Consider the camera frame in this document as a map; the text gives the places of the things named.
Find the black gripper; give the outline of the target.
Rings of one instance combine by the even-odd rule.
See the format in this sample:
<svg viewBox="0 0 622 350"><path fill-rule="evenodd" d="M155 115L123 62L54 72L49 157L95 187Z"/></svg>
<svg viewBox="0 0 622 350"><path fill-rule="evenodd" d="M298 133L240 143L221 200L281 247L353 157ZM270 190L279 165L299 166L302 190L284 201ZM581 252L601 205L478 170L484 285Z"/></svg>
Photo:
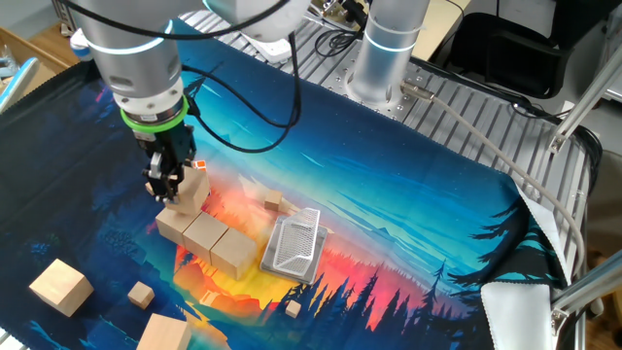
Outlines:
<svg viewBox="0 0 622 350"><path fill-rule="evenodd" d="M133 131L139 147L151 159L142 170L156 201L179 201L179 184L184 180L183 165L194 159L196 145L193 127L181 122L158 133Z"/></svg>

